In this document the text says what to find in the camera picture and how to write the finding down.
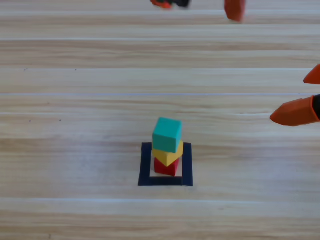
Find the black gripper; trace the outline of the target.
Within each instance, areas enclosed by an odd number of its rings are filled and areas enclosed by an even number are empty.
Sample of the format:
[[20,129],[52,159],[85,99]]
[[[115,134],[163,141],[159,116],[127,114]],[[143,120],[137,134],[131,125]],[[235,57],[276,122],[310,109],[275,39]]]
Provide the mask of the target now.
[[[320,84],[320,64],[306,75],[303,82]],[[283,103],[271,114],[270,120],[289,127],[317,123],[320,120],[320,94]]]
[[[172,4],[178,7],[189,7],[191,0],[150,0],[150,2],[159,8],[170,9]],[[224,11],[226,17],[234,22],[242,22],[246,11],[246,0],[225,0]]]

